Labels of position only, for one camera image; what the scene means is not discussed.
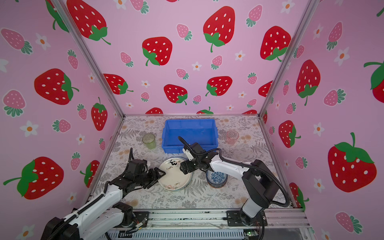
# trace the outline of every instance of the plate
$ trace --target plate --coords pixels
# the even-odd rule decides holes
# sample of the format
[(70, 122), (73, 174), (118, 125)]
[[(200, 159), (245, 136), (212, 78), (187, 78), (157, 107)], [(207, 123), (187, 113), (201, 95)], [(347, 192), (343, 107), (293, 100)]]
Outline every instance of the plate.
[(192, 179), (192, 173), (184, 174), (180, 171), (180, 163), (185, 159), (173, 157), (165, 160), (159, 167), (166, 174), (159, 179), (159, 184), (169, 191), (179, 191), (183, 189)]

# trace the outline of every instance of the floral patterned bowl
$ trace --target floral patterned bowl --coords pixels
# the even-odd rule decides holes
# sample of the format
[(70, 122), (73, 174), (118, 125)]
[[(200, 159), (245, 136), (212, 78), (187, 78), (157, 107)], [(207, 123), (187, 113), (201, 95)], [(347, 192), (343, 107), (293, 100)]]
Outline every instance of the floral patterned bowl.
[(212, 172), (212, 171), (207, 171), (206, 172), (207, 176), (207, 182), (209, 185), (211, 185), (214, 188), (221, 188), (223, 187), (228, 179), (228, 175), (222, 172)]

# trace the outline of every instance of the wire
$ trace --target wire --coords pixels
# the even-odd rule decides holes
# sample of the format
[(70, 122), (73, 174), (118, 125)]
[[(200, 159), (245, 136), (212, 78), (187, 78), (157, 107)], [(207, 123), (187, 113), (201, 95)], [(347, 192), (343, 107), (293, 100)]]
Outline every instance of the wire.
[(276, 201), (271, 201), (271, 204), (275, 204), (275, 205), (278, 205), (278, 206), (281, 206), (281, 207), (288, 207), (291, 203), (291, 200), (289, 198), (289, 195), (287, 193), (287, 191), (284, 189), (284, 187), (281, 185), (280, 181), (273, 175), (273, 174), (270, 174), (269, 172), (267, 172), (266, 170), (260, 168), (260, 167), (257, 167), (257, 166), (253, 166), (253, 165), (249, 165), (249, 164), (245, 164), (245, 163), (242, 163), (242, 162), (235, 162), (235, 161), (231, 161), (231, 160), (228, 160), (228, 159), (225, 159), (223, 156), (222, 156), (222, 150), (220, 148), (214, 148), (214, 149), (211, 149), (209, 150), (208, 152), (205, 152), (203, 154), (200, 154), (200, 153), (197, 153), (195, 152), (191, 146), (182, 138), (182, 137), (177, 137), (186, 147), (187, 149), (192, 152), (193, 154), (195, 155), (198, 155), (198, 156), (203, 156), (203, 155), (206, 155), (207, 153), (209, 152), (212, 152), (212, 151), (218, 151), (218, 155), (220, 157), (220, 159), (224, 162), (227, 162), (227, 163), (231, 163), (231, 164), (234, 164), (234, 165), (237, 165), (237, 166), (240, 166), (240, 167), (247, 167), (247, 168), (252, 168), (252, 169), (255, 169), (263, 174), (265, 174), (267, 177), (269, 177), (270, 179), (272, 179), (279, 187), (279, 189), (281, 190), (281, 192), (283, 193), (284, 195), (284, 198), (285, 198), (285, 203), (281, 203), (281, 202), (276, 202)]

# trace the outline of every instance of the pink wall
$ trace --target pink wall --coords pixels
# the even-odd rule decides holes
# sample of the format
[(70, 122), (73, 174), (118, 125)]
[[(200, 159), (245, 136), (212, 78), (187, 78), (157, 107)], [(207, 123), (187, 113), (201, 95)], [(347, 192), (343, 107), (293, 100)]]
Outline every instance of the pink wall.
[[(292, 58), (268, 108), (270, 138), (317, 239), (382, 236), (384, 75), (382, 65), (364, 64), (384, 60), (379, 50), (384, 16), (376, 16), (384, 5), (364, 3), (319, 4), (300, 42), (304, 52)], [(330, 46), (337, 41), (330, 51), (329, 41)], [(303, 91), (305, 84), (310, 88)], [(372, 91), (371, 84), (378, 87)], [(296, 137), (301, 136), (294, 144), (293, 124)]]
[[(71, 35), (63, 30), (66, 27), (56, 22), (54, 30), (53, 22), (44, 1), (10, 0), (0, 9), (0, 95), (5, 109), (0, 114), (0, 176), (2, 183), (22, 177), (1, 185), (2, 239), (40, 239), (50, 219), (80, 207), (88, 190), (80, 171), (92, 177), (87, 166), (101, 161), (105, 153), (99, 139), (104, 139), (107, 148), (118, 124), (99, 83), (90, 81), (91, 70)], [(68, 59), (71, 49), (76, 59)], [(73, 90), (71, 101), (64, 73), (72, 87), (79, 89)], [(98, 97), (108, 113), (101, 131), (91, 119)], [(78, 104), (83, 104), (86, 114), (81, 110), (79, 115)], [(69, 130), (62, 119), (70, 124)], [(58, 132), (52, 127), (56, 120), (62, 120)], [(80, 134), (83, 141), (79, 143)]]
[[(108, 79), (113, 80), (116, 77), (115, 79), (127, 82), (128, 91), (122, 91), (122, 94), (119, 94), (120, 89), (116, 87), (117, 81), (111, 83), (112, 90), (117, 90), (115, 96), (126, 114), (143, 114), (152, 108), (160, 108), (166, 114), (197, 113), (209, 108), (215, 114), (233, 114), (260, 110), (265, 94), (260, 95), (259, 89), (261, 92), (264, 85), (270, 86), (268, 83), (273, 80), (280, 64), (275, 56), (271, 57), (271, 61), (264, 58), (277, 47), (279, 50), (276, 49), (275, 55), (283, 54), (283, 48), (289, 44), (289, 35), (294, 34), (308, 1), (85, 2), (68, 0), (67, 6), (102, 72), (115, 75), (108, 76)], [(206, 22), (216, 11), (219, 11), (218, 19), (213, 17)], [(215, 32), (220, 34), (218, 40), (210, 36)], [(204, 33), (207, 33), (210, 42), (207, 42)], [(143, 46), (149, 58), (151, 53), (154, 54), (152, 61), (148, 61), (143, 54)], [(215, 66), (211, 68), (213, 62), (219, 66), (218, 69), (214, 70)], [(249, 76), (251, 73), (256, 74), (257, 80), (256, 77)], [(232, 84), (229, 88), (223, 84), (216, 91), (211, 90), (218, 94), (213, 96), (207, 90), (207, 82), (211, 78), (214, 78), (214, 87), (216, 84), (222, 85), (220, 79)], [(167, 86), (166, 91), (170, 91), (167, 96), (164, 87), (168, 84), (176, 87)], [(179, 99), (173, 93), (183, 95), (180, 103), (175, 103)]]

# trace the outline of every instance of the green strawberry leaves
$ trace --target green strawberry leaves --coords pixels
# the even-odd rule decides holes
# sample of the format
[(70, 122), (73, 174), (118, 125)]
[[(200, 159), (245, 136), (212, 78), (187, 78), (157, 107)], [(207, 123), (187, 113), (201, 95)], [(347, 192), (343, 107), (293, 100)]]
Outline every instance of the green strawberry leaves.
[(89, 39), (92, 39), (94, 41), (99, 41), (100, 39), (102, 39), (104, 42), (111, 45), (111, 43), (103, 39), (103, 37), (107, 36), (107, 27), (102, 27), (99, 30), (98, 28), (92, 25), (92, 32), (93, 33), (88, 37)]
[(216, 47), (220, 47), (220, 46), (225, 45), (225, 43), (223, 41), (218, 39), (218, 37), (219, 37), (218, 35), (219, 35), (219, 33), (215, 33), (212, 36), (210, 34), (208, 34), (208, 33), (204, 34), (205, 40), (207, 42), (209, 42), (209, 43), (212, 43), (212, 45), (211, 45), (211, 53), (213, 53), (213, 51), (212, 51), (213, 45), (215, 45)]

